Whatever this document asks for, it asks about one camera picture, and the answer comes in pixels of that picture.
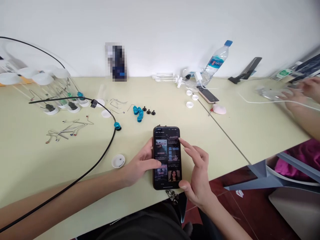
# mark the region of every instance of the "red floor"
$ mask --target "red floor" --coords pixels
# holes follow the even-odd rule
[[[256,178],[255,175],[249,168],[244,167],[210,181],[210,186],[221,204],[253,240],[299,240],[268,199],[274,188],[243,190],[243,198],[235,191],[223,188],[253,178]],[[191,202],[187,205],[185,223],[187,222],[202,223],[198,209]]]

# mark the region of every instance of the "water bottle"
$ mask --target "water bottle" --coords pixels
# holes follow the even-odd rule
[[[288,67],[287,69],[284,69],[282,71],[280,71],[277,75],[275,75],[272,79],[276,80],[276,81],[280,81],[281,79],[283,79],[284,77],[288,76],[289,74],[291,74],[294,70],[297,69],[297,67],[302,64],[303,62],[296,62],[295,64],[293,64],[292,66]]]
[[[217,51],[214,52],[210,61],[208,62],[206,69],[201,74],[202,76],[202,85],[206,86],[210,80],[212,79],[213,75],[219,70],[221,65],[227,59],[229,54],[229,47],[231,46],[232,41],[227,40],[226,43],[222,48],[219,48]]]

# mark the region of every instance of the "desk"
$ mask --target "desk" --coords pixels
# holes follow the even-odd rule
[[[207,86],[219,88],[210,91],[220,100],[219,104],[227,109],[226,115],[211,114],[214,124],[223,129],[251,164],[310,139],[295,123],[283,103],[247,103],[237,93],[247,101],[268,102],[268,99],[256,93],[256,87],[281,89],[280,84],[271,79],[233,84],[228,79],[213,78]],[[199,100],[207,111],[212,108],[212,104],[203,98]]]
[[[209,153],[210,180],[248,164],[218,125],[207,117],[199,102],[194,101],[191,109],[185,106],[191,97],[185,94],[185,89],[177,89],[175,84],[155,82],[151,78],[129,78],[127,82],[111,82],[105,78],[75,78],[75,81],[89,98],[96,98],[100,84],[105,83],[108,100],[128,101],[120,105],[122,109],[106,105],[120,112],[113,114],[122,130],[116,132],[105,158],[89,177],[112,170],[111,159],[116,154],[123,154],[129,162],[159,124],[178,126],[182,138]],[[36,106],[28,105],[10,86],[0,88],[0,100],[8,103],[2,104],[0,115],[0,207],[77,179],[96,163],[111,139],[114,121],[101,116],[102,108],[86,107],[75,114],[60,111],[47,116]],[[132,107],[127,112],[131,104],[146,106],[155,110],[156,115],[145,114],[138,123]],[[95,125],[81,129],[77,137],[45,144],[48,130],[64,129],[67,123],[63,124],[63,120],[80,118],[85,121],[86,115]],[[192,159],[181,152],[183,178],[190,180],[194,165]],[[164,191],[153,189],[152,171],[148,171],[134,186],[104,197],[37,239],[69,240],[167,198]]]

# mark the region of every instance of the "white wall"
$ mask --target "white wall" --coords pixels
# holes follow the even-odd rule
[[[0,35],[55,53],[73,76],[105,76],[105,42],[125,46],[129,76],[205,66],[234,43],[216,76],[238,75],[262,57],[267,76],[320,44],[318,0],[2,0]],[[0,40],[7,53],[41,69],[48,56]]]

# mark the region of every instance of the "black cable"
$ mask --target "black cable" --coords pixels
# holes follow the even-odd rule
[[[19,42],[19,43],[26,44],[26,45],[28,45],[28,46],[30,46],[30,47],[34,47],[34,48],[40,50],[41,52],[44,52],[45,54],[49,55],[49,56],[52,57],[53,59],[57,60],[57,62],[60,63],[63,68],[65,68],[64,65],[63,65],[58,59],[56,59],[54,56],[52,56],[51,54],[47,53],[46,51],[44,51],[44,50],[42,50],[42,49],[40,49],[40,48],[38,48],[38,47],[36,47],[36,46],[33,46],[33,45],[30,44],[30,43],[26,43],[26,42],[24,42],[24,41],[20,41],[20,40],[14,39],[14,38],[8,38],[8,37],[2,37],[2,36],[0,36],[0,38],[12,40],[12,41],[16,41],[16,42]]]
[[[56,100],[63,100],[63,99],[69,99],[69,98],[84,98],[90,101],[93,101],[90,98],[86,98],[86,97],[66,97],[66,98],[56,98],[56,99],[45,99],[45,100],[40,100],[40,101],[34,101],[34,102],[29,102],[29,104],[33,104],[33,103],[39,103],[39,102],[46,102],[46,101],[56,101]],[[105,110],[107,110],[111,116],[113,117],[114,121],[116,122],[115,117],[112,115],[112,113],[105,107],[103,106],[101,103],[98,102],[98,104],[100,104]],[[21,220],[25,219],[26,217],[30,216],[32,213],[34,213],[35,211],[37,211],[38,209],[42,208],[44,205],[46,205],[47,203],[51,202],[53,199],[55,199],[56,197],[60,196],[62,193],[64,193],[65,191],[67,191],[69,188],[71,188],[73,185],[75,185],[77,182],[79,182],[82,178],[84,178],[89,172],[91,172],[98,164],[99,162],[103,159],[104,155],[107,153],[114,135],[116,133],[116,129],[114,129],[113,131],[113,135],[112,138],[106,148],[106,150],[104,151],[104,153],[102,154],[102,156],[100,157],[100,159],[96,162],[95,165],[93,165],[92,168],[90,168],[85,174],[83,174],[81,177],[79,177],[77,180],[75,180],[73,183],[71,183],[70,185],[68,185],[67,187],[65,187],[64,189],[62,189],[60,192],[58,192],[56,195],[54,195],[53,197],[49,198],[47,201],[45,201],[44,203],[40,204],[39,206],[35,207],[34,209],[32,209],[30,212],[26,213],[25,215],[21,216],[20,218],[16,219],[15,221],[13,221],[12,223],[8,224],[7,226],[3,227],[0,229],[0,233],[2,233],[3,231],[7,230],[8,228],[12,227],[13,225],[17,224],[18,222],[20,222]]]

